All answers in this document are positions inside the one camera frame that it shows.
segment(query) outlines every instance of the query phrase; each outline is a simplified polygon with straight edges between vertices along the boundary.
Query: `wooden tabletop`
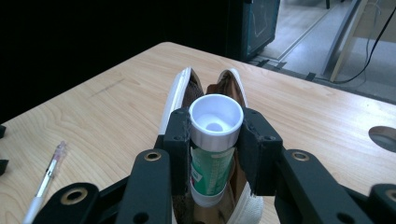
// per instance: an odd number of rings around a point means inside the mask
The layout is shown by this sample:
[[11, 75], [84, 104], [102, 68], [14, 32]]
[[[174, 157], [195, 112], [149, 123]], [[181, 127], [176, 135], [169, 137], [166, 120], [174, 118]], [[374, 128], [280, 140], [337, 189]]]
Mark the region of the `wooden tabletop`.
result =
[[[236, 68], [249, 107], [261, 112], [285, 148], [313, 153], [335, 179], [365, 195], [396, 184], [396, 154], [369, 137], [374, 126], [396, 127], [396, 106], [335, 90], [173, 43], [162, 43], [5, 122], [0, 159], [0, 223], [22, 221], [56, 146], [67, 155], [47, 199], [76, 182], [104, 189], [127, 176], [135, 156], [153, 148], [167, 94], [191, 66], [203, 88]], [[265, 198], [262, 223], [277, 223]]]

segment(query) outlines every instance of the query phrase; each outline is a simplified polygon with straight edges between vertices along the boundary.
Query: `floor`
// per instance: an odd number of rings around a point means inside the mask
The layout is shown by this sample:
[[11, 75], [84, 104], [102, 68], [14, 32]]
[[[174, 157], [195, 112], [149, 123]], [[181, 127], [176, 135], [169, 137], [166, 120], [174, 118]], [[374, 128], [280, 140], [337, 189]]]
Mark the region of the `floor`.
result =
[[[280, 5], [280, 10], [287, 4], [298, 4], [296, 2], [298, 0], [283, 1], [283, 4]], [[300, 0], [300, 2], [304, 2], [306, 7], [325, 7], [325, 1]], [[330, 74], [322, 74], [332, 42], [352, 2], [352, 0], [344, 2], [332, 0], [329, 11], [319, 21], [315, 22], [307, 30], [306, 34], [301, 36], [297, 43], [281, 58], [266, 57], [264, 48], [264, 51], [250, 63], [257, 65], [259, 62], [266, 62], [262, 67], [284, 75], [310, 79], [322, 85], [396, 105], [396, 60], [394, 58], [396, 43], [394, 42], [380, 39], [364, 72], [353, 78], [363, 69], [376, 39], [374, 36], [368, 42], [368, 38], [354, 37], [336, 81], [353, 79], [344, 84], [334, 84], [329, 81]], [[369, 10], [372, 10], [371, 12], [373, 13], [377, 8], [375, 4], [370, 4], [370, 6], [366, 7], [364, 13], [370, 13]], [[387, 30], [393, 29], [392, 27], [396, 24], [395, 21], [396, 18], [392, 18]], [[382, 25], [378, 27], [374, 23], [373, 27], [379, 30], [382, 29]], [[287, 25], [284, 25], [284, 27], [277, 26], [276, 33], [282, 29], [291, 30]]]

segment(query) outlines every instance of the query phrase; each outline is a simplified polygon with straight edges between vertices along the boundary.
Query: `white pen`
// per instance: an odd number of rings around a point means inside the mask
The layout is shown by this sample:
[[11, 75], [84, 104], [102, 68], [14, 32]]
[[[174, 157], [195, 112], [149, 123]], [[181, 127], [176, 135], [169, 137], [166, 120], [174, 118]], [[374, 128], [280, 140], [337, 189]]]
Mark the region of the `white pen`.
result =
[[22, 224], [31, 224], [35, 220], [35, 216], [41, 209], [41, 205], [44, 202], [47, 188], [50, 184], [50, 180], [53, 178], [53, 173], [55, 172], [56, 165], [62, 160], [62, 157], [65, 154], [65, 146], [66, 143], [62, 141], [61, 144], [56, 147], [55, 153], [53, 154], [52, 159], [49, 163], [49, 167], [44, 174], [40, 186], [38, 186], [37, 193], [35, 194], [32, 202], [30, 203], [29, 210], [27, 211]]

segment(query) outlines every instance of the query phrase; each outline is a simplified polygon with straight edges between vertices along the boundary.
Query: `black cable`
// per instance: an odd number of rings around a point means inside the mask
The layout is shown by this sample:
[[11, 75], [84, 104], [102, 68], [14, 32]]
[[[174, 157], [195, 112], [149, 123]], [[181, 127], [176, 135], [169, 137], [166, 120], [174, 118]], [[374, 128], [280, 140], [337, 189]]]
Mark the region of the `black cable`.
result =
[[[369, 65], [369, 63], [370, 63], [370, 61], [371, 61], [371, 58], [372, 58], [372, 56], [373, 56], [373, 52], [374, 52], [374, 50], [375, 50], [376, 44], [378, 44], [379, 39], [381, 38], [382, 34], [384, 34], [385, 30], [387, 29], [388, 24], [389, 24], [390, 20], [392, 19], [393, 14], [395, 13], [395, 10], [396, 10], [396, 7], [393, 9], [392, 13], [391, 13], [390, 16], [388, 17], [387, 22], [385, 23], [384, 27], [382, 28], [381, 33], [379, 33], [378, 38], [375, 40], [375, 43], [374, 43], [374, 45], [373, 45], [373, 47], [372, 47], [372, 50], [371, 50], [371, 53], [370, 53], [369, 60], [367, 61], [366, 65], [364, 65], [363, 69], [362, 69], [356, 76], [354, 76], [354, 77], [352, 77], [352, 78], [350, 78], [350, 79], [347, 79], [347, 80], [343, 80], [343, 81], [334, 81], [334, 82], [332, 82], [333, 84], [345, 84], [345, 83], [348, 83], [348, 82], [352, 81], [353, 79], [355, 79], [356, 77], [360, 76], [361, 73], [363, 73], [364, 70], [366, 70], [366, 68], [367, 68], [367, 66]], [[330, 80], [324, 79], [324, 78], [316, 78], [316, 79], [325, 80], [325, 81], [331, 82]]]

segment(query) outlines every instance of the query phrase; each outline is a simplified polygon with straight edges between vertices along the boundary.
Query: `pen grip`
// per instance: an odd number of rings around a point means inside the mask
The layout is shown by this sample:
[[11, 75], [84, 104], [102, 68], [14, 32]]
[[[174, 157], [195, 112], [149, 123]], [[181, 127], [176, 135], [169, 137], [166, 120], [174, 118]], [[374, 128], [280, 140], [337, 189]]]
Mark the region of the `pen grip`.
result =
[[22, 224], [31, 224], [35, 220], [35, 216], [41, 208], [41, 204], [43, 204], [43, 197], [34, 197], [32, 202], [30, 203], [29, 210], [26, 213], [26, 216], [22, 222]]

